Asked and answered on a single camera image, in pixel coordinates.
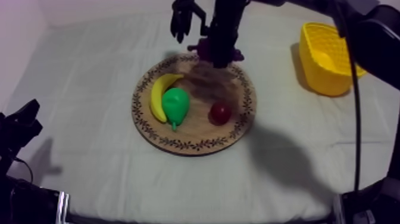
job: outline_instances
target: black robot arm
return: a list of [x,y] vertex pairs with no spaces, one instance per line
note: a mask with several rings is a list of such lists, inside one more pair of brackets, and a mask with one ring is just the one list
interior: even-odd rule
[[[330,16],[341,37],[351,42],[355,61],[369,73],[400,89],[400,13],[387,5],[378,5],[376,0],[257,0],[270,5],[281,6],[291,2],[313,11]],[[340,6],[349,36],[345,36],[342,20],[333,9],[333,1]],[[192,12],[202,20],[201,35],[207,38],[196,47],[202,60],[213,63],[214,67],[226,67],[228,63],[244,59],[235,49],[238,28],[249,0],[215,0],[214,15],[210,27],[205,25],[205,12],[194,0],[176,0],[173,5],[171,32],[182,42],[188,35]]]

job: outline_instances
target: round wooden tray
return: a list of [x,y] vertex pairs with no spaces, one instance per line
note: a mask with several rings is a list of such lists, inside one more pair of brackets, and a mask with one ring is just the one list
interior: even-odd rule
[[[151,88],[166,73],[183,74],[173,86],[187,91],[190,109],[183,123],[173,132],[160,123],[150,110]],[[222,126],[212,125],[208,112],[213,103],[224,101],[232,116]],[[249,77],[238,66],[215,69],[200,62],[195,54],[179,54],[153,66],[138,82],[132,99],[132,117],[139,132],[156,147],[178,155],[207,155],[234,144],[251,127],[257,99]]]

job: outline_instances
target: plastic basket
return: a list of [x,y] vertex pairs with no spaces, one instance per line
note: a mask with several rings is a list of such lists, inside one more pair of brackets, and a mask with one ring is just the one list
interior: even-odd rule
[[[352,85],[349,55],[344,39],[336,28],[323,23],[306,23],[301,30],[300,58],[310,88],[338,96]],[[360,78],[366,72],[357,66]]]

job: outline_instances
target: yellow banana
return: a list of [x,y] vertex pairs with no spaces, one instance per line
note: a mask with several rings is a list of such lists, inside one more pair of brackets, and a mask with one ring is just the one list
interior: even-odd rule
[[151,89],[150,109],[154,117],[160,122],[167,122],[167,116],[161,106],[161,98],[165,90],[168,89],[176,80],[183,78],[182,74],[164,74],[160,76]]

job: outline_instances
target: table surface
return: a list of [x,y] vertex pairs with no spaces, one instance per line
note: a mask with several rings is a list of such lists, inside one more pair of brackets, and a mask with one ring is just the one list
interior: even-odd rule
[[[297,43],[303,23],[330,19],[252,2],[236,46],[257,93],[254,127],[227,150],[187,158],[147,143],[130,111],[140,77],[199,38],[193,19],[179,45],[170,18],[170,9],[132,14],[43,37],[6,109],[32,98],[41,105],[43,131],[19,155],[35,183],[70,193],[72,212],[108,220],[284,222],[327,214],[332,197],[354,183],[354,96],[311,92]],[[400,94],[371,75],[360,88],[364,187],[388,169]],[[19,164],[10,174],[29,176]]]

